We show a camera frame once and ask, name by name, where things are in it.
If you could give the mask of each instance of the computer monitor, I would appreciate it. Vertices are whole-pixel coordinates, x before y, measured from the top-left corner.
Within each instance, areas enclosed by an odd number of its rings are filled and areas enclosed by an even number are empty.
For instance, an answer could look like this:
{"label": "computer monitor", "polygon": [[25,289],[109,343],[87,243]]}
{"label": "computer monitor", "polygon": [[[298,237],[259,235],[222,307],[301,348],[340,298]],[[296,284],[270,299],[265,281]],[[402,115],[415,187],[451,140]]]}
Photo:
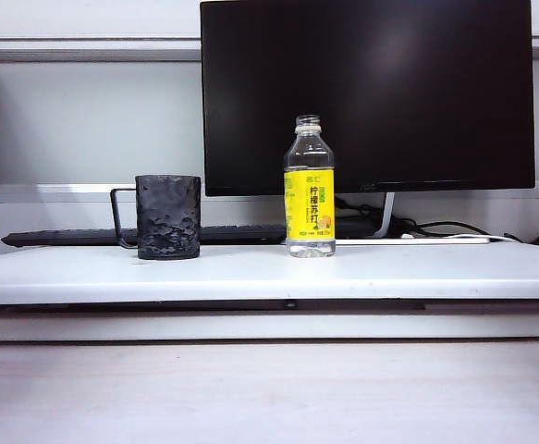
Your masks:
{"label": "computer monitor", "polygon": [[534,186],[530,0],[201,4],[207,195],[283,192],[296,116],[336,192]]}

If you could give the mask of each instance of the white shelf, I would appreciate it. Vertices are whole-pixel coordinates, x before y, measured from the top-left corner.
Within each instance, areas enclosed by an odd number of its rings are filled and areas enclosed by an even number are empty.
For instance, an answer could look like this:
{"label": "white shelf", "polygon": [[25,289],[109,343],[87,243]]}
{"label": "white shelf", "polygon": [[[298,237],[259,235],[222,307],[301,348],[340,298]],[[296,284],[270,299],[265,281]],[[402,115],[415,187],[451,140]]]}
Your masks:
{"label": "white shelf", "polygon": [[[539,36],[533,36],[539,58]],[[0,39],[0,62],[199,61],[199,38]]]}
{"label": "white shelf", "polygon": [[539,299],[539,247],[342,246],[313,260],[281,245],[204,246],[184,261],[143,261],[120,247],[0,256],[0,304],[387,298]]}

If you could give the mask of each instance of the keyboard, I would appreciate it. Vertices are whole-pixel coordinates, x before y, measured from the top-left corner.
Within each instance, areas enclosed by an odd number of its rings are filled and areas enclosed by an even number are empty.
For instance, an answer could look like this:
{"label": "keyboard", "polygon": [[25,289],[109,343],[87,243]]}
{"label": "keyboard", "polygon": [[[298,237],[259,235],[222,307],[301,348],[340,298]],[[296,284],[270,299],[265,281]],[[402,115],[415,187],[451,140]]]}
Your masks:
{"label": "keyboard", "polygon": [[[135,228],[122,229],[128,243],[137,243]],[[286,238],[283,225],[244,225],[202,227],[200,242],[202,245],[272,245],[281,243]],[[117,245],[115,230],[99,229],[57,229],[10,233],[2,242],[13,247],[38,245]]]}

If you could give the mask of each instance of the textured black cup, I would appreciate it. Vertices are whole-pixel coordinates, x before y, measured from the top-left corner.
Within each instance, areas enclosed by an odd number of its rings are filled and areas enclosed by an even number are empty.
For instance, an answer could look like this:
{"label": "textured black cup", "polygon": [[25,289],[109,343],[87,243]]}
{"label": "textured black cup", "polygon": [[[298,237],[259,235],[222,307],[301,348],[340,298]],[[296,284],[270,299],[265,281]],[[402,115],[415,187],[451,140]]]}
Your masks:
{"label": "textured black cup", "polygon": [[[128,245],[121,235],[116,192],[111,203],[117,241]],[[138,257],[173,260],[198,257],[201,232],[202,180],[196,176],[137,176],[136,210],[138,218]]]}

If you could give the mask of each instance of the bottle label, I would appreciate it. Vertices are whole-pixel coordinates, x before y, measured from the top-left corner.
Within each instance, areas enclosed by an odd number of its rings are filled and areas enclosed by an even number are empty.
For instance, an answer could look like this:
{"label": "bottle label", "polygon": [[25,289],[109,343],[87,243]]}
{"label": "bottle label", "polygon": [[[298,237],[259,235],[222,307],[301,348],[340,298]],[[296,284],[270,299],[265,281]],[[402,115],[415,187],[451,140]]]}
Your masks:
{"label": "bottle label", "polygon": [[288,237],[299,241],[335,238],[333,169],[284,173]]}

